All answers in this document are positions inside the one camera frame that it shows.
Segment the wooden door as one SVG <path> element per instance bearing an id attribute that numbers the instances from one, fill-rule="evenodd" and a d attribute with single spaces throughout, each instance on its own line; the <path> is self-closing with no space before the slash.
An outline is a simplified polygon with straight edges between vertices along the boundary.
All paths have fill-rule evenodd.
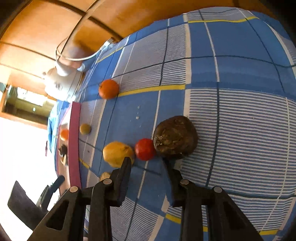
<path id="1" fill-rule="evenodd" d="M 56 103 L 48 95 L 1 83 L 1 118 L 45 130 Z"/>

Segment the small tan round fruit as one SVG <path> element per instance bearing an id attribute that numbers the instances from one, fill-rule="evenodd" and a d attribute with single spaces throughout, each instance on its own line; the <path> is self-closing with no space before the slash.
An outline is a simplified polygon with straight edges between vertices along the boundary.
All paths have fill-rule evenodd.
<path id="1" fill-rule="evenodd" d="M 79 131 L 82 135 L 88 135 L 91 133 L 91 126 L 87 123 L 83 123 L 80 125 Z"/>

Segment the blue plaid tablecloth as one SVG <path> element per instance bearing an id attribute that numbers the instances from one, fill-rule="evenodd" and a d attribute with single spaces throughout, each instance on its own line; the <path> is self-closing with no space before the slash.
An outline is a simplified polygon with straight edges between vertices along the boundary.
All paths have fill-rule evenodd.
<path id="1" fill-rule="evenodd" d="M 52 151 L 65 110 L 81 104 L 81 188 L 112 167 L 103 148 L 134 147 L 162 121 L 195 126 L 194 152 L 174 162 L 198 186 L 222 187 L 264 240 L 283 240 L 295 220 L 295 44 L 268 15 L 235 7 L 198 9 L 160 20 L 103 47 L 84 62 L 72 102 L 59 101 L 48 124 Z M 119 94 L 102 99 L 102 81 Z"/>

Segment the wooden wall cabinet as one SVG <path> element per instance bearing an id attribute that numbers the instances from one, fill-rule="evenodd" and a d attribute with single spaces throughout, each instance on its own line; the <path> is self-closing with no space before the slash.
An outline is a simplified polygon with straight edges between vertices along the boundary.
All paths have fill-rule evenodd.
<path id="1" fill-rule="evenodd" d="M 121 40 L 154 21 L 212 6 L 230 6 L 275 17 L 262 1 L 1 1 L 1 82 L 44 94 L 43 74 L 55 49 L 92 10 L 66 55 L 84 57 L 107 39 Z"/>

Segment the orange tangerine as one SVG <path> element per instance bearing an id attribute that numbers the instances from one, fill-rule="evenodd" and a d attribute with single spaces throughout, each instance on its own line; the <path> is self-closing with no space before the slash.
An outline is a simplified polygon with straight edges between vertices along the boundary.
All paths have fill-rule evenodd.
<path id="1" fill-rule="evenodd" d="M 69 130 L 67 128 L 60 130 L 60 139 L 64 142 L 69 139 Z"/>
<path id="2" fill-rule="evenodd" d="M 102 99 L 113 99 L 119 94 L 119 84 L 112 79 L 104 80 L 99 85 L 98 93 Z"/>

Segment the dark brown oval fruit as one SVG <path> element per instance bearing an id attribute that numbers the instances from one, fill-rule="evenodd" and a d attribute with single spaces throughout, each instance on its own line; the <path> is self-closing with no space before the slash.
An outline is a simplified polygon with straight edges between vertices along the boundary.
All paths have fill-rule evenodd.
<path id="1" fill-rule="evenodd" d="M 187 117 L 177 115 L 157 125 L 153 144 L 160 157 L 179 160 L 194 152 L 198 144 L 198 134 Z"/>

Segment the pink shallow cardboard tray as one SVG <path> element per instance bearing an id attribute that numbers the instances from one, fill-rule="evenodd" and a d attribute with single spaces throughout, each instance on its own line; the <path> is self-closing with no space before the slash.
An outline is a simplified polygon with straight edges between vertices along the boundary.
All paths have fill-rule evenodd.
<path id="1" fill-rule="evenodd" d="M 69 139 L 67 141 L 62 141 L 60 136 L 58 136 L 57 139 L 57 149 L 59 149 L 63 144 L 65 144 L 68 148 L 67 166 L 62 165 L 59 152 L 57 152 L 56 157 L 57 175 L 63 175 L 65 177 L 65 181 L 59 187 L 60 195 L 64 194 L 72 186 L 81 187 L 78 141 L 80 109 L 81 104 L 77 102 L 71 103 L 65 110 L 58 128 L 58 134 L 60 134 L 60 130 L 63 128 L 67 128 L 69 130 Z"/>

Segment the white ceramic electric kettle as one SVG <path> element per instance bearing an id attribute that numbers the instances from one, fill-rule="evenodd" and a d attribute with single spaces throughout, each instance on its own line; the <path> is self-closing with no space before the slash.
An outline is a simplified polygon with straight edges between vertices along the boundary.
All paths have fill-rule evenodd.
<path id="1" fill-rule="evenodd" d="M 85 77 L 84 70 L 85 66 L 81 61 L 66 65 L 57 59 L 55 67 L 45 75 L 46 94 L 57 100 L 74 101 Z"/>

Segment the small red tomato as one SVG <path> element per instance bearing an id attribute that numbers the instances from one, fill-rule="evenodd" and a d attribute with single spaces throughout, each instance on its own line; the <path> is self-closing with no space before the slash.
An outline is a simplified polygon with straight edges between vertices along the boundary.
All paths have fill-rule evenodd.
<path id="1" fill-rule="evenodd" d="M 149 161 L 156 155 L 153 140 L 142 138 L 135 145 L 135 154 L 142 161 Z"/>

